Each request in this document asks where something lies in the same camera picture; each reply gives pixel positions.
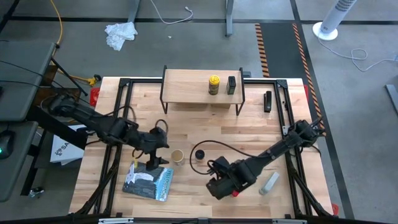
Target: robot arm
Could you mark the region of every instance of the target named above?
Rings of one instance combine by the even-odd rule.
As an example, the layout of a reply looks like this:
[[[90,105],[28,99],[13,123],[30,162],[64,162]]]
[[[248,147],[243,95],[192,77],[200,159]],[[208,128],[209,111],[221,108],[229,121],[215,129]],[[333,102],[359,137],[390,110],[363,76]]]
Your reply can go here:
[[[324,132],[316,127],[319,121],[312,124],[308,124],[306,121],[297,121],[289,128],[282,140],[258,156],[238,160],[231,164],[223,156],[217,158],[208,171],[210,175],[215,173],[217,176],[206,184],[210,194],[218,200],[227,195],[236,195],[254,184],[263,168],[279,156],[295,147],[311,146]],[[294,167],[288,164],[288,169],[294,169]]]
[[[147,170],[153,170],[160,164],[169,163],[161,157],[156,157],[158,148],[169,148],[166,132],[160,127],[155,126],[149,132],[138,131],[137,123],[97,113],[95,110],[77,103],[69,95],[57,95],[49,105],[49,112],[56,116],[77,120],[86,126],[86,128],[78,129],[79,132],[88,134],[88,132],[94,131],[99,140],[106,144],[112,146],[127,144],[144,154],[149,154],[150,159],[146,163]]]

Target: crumpled paper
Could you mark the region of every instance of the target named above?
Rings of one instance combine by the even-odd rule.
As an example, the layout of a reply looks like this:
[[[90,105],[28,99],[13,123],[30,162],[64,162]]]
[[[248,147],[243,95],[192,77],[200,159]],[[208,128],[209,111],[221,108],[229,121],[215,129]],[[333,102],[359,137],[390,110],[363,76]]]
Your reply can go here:
[[[117,51],[122,49],[125,40],[134,40],[134,36],[138,34],[132,22],[107,25],[105,32],[108,34],[106,44]]]

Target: gray floor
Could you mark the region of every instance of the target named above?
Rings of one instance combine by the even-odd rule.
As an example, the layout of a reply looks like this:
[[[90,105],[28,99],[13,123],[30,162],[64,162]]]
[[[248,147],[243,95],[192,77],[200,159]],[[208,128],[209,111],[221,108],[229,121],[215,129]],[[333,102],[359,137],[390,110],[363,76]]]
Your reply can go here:
[[[0,1],[0,14],[11,0]],[[65,17],[118,17],[128,15],[128,0],[109,1],[54,0]],[[322,20],[333,4],[328,0],[296,0],[301,19]],[[184,18],[188,6],[195,18],[221,19],[224,0],[155,0],[165,18]],[[347,20],[398,20],[396,0],[361,0],[349,12]],[[21,0],[15,16],[55,16],[48,0]],[[151,3],[143,0],[138,17],[157,18]],[[289,0],[236,0],[236,19],[293,19]],[[56,59],[71,74],[92,77],[148,76],[161,74],[163,65],[171,68],[237,69],[243,67],[255,77],[261,76],[254,24],[234,24],[234,34],[224,37],[224,24],[184,23],[167,26],[137,23],[139,35],[125,42],[116,52],[105,43],[102,22],[64,22],[64,38]],[[397,223],[396,201],[398,171],[394,159],[398,116],[383,86],[398,86],[397,64],[382,63],[366,73],[359,72],[350,60],[324,49],[314,38],[311,26],[304,27],[321,96],[325,105],[336,149],[343,169],[355,217],[362,220]],[[58,39],[58,22],[11,21],[0,39]],[[342,54],[364,48],[369,59],[366,67],[383,58],[398,55],[397,26],[340,26],[339,37],[326,43]],[[61,75],[57,80],[73,86]],[[333,203],[341,205],[328,149],[319,141],[322,162]],[[68,211],[78,170],[49,170],[43,180],[46,194],[36,200],[15,194],[0,203],[0,220],[62,215]],[[13,208],[21,208],[19,213]]]

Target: small cup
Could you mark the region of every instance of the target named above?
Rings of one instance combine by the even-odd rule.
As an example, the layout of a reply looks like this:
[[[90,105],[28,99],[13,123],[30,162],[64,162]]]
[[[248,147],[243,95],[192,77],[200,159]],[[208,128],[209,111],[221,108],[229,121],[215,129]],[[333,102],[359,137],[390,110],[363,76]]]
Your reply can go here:
[[[184,152],[176,149],[172,152],[172,160],[175,165],[177,166],[182,166],[184,165],[185,159],[184,159]]]
[[[201,149],[198,149],[198,150],[195,152],[195,159],[196,159],[198,162],[201,162],[201,161],[203,161],[204,158],[205,158],[205,152],[204,152],[203,150],[201,150]]]

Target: red tag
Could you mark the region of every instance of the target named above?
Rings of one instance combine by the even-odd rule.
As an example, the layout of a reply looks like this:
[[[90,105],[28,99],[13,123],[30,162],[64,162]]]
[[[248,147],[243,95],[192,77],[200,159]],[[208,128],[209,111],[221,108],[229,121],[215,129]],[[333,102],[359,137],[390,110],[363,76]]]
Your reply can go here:
[[[91,88],[90,90],[90,105],[91,106],[96,106],[97,105],[97,100],[98,100],[98,95],[100,94],[100,88]]]
[[[232,195],[232,197],[237,197],[238,194],[239,194],[239,192],[237,192],[236,190],[233,190],[231,195]]]
[[[305,90],[305,96],[307,96],[307,102],[308,102],[308,86],[304,85],[304,90]]]
[[[335,203],[332,203],[331,209],[333,209],[333,215],[338,215],[338,205],[336,205]]]

